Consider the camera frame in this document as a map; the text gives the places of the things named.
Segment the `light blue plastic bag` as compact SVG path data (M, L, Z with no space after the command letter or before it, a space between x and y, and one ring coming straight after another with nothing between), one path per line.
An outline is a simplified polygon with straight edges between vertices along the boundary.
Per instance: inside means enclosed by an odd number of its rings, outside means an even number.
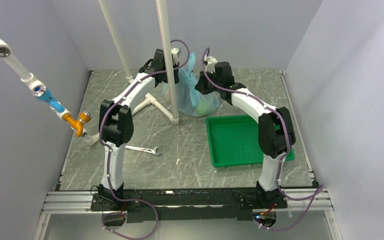
M220 107L220 101L215 92L201 94L195 90L195 85L199 80L199 77L194 72L195 63L196 56L194 53L191 53L186 67L182 67L178 70L177 76L179 82L175 84L176 104L179 112L188 116L201 117L197 116L194 112L197 103L204 101L212 102L215 108L214 112L216 112Z

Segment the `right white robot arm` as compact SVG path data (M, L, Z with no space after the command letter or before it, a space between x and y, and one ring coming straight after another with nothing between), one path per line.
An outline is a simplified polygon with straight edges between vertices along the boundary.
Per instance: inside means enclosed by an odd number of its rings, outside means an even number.
M245 85L235 82L227 61L205 57L202 68L195 89L204 95L217 92L224 101L240 108L258 125L257 140L263 153L263 163L257 181L261 190L255 194L255 200L260 207L267 208L280 193L282 167L296 142L290 111L286 107L275 107L264 102Z

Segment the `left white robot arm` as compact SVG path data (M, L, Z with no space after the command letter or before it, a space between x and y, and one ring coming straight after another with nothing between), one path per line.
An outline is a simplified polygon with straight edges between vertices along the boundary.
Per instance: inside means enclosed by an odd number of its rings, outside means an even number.
M98 194L111 210L119 209L124 203L123 157L134 134L133 111L146 94L167 82L165 54L162 49L157 49L125 90L100 105L98 141L104 147L105 164Z

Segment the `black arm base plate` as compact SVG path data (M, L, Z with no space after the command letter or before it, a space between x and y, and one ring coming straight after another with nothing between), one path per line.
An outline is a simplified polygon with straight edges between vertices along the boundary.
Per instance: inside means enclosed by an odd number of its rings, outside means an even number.
M125 189L122 200L92 195L92 212L120 213L127 223L145 221L251 220L257 212L272 213L288 207L279 193L269 197L258 187Z

